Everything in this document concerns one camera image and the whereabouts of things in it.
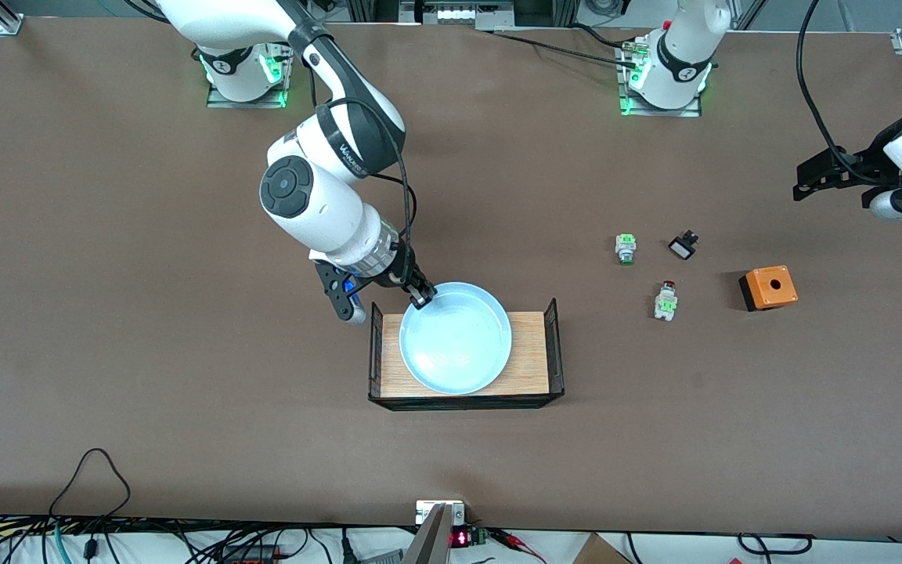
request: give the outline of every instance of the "wooden board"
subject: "wooden board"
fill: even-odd
[[[545,318],[537,311],[507,312],[513,341],[511,357],[499,376],[486,388],[469,396],[512,396],[517,393],[548,393],[548,359],[545,353]],[[402,314],[382,320],[382,397],[440,397],[419,383],[402,360],[399,325]]]

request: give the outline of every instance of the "metal mounting plate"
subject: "metal mounting plate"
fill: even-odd
[[[450,504],[454,514],[452,524],[455,527],[465,524],[465,502],[462,500],[425,500],[416,502],[416,524],[423,525],[423,521],[430,515],[430,510],[436,504]]]

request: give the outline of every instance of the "electronic component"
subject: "electronic component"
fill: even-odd
[[[96,539],[89,539],[85,542],[85,546],[82,547],[82,558],[85,558],[86,562],[89,560],[93,560],[98,554],[98,543]]]
[[[684,235],[674,237],[670,244],[666,247],[673,251],[673,254],[688,260],[695,253],[695,243],[698,243],[698,235],[695,232],[687,230]]]
[[[740,279],[747,311],[774,309],[799,300],[784,265],[755,268]]]
[[[663,321],[673,321],[673,312],[677,310],[677,293],[673,289],[673,282],[663,281],[663,286],[656,294],[652,316]]]
[[[636,261],[636,236],[622,233],[615,237],[615,254],[619,255],[619,263],[633,264]]]
[[[451,548],[467,548],[479,544],[486,544],[489,533],[482,527],[462,525],[451,529]]]
[[[230,545],[222,553],[222,564],[276,564],[280,549],[269,544]]]

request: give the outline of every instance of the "white floor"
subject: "white floor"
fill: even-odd
[[[548,564],[570,564],[579,553],[588,533],[557,531],[512,531],[533,550],[540,553]],[[204,546],[223,538],[225,533],[191,533],[190,541]],[[271,544],[276,533],[264,542]],[[279,546],[288,553],[300,546],[304,539],[301,530],[287,531],[280,536]],[[348,530],[354,552],[359,559],[379,556],[386,552],[409,547],[412,535],[394,528],[369,528]],[[602,537],[620,553],[633,561],[622,533],[604,533]],[[339,529],[316,529],[316,537],[330,550],[334,564],[343,562]],[[99,555],[93,564],[116,564],[105,542],[97,535]],[[186,546],[172,535],[128,533],[110,535],[120,564],[179,564],[189,560]],[[82,547],[88,537],[64,536],[65,551],[71,561],[82,564]],[[770,549],[795,549],[802,541],[766,539]],[[766,564],[763,557],[752,556],[737,546],[736,537],[699,535],[634,535],[634,543],[642,564],[728,564],[734,558],[744,564]],[[16,550],[14,564],[64,564],[54,540],[48,538],[47,562],[42,556],[41,539],[27,539]],[[0,550],[0,562],[8,550]],[[490,541],[485,545],[451,551],[451,564],[473,564],[486,558],[494,558],[491,564],[539,564],[533,557],[507,550]],[[308,542],[293,558],[291,564],[327,564],[323,549],[315,542]],[[774,556],[773,564],[902,564],[902,543],[855,542],[815,540],[812,550],[799,556]]]

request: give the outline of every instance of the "light blue bowl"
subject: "light blue bowl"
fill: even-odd
[[[402,360],[416,380],[451,396],[477,392],[500,375],[511,357],[511,321],[479,286],[437,285],[434,300],[409,306],[399,327]]]

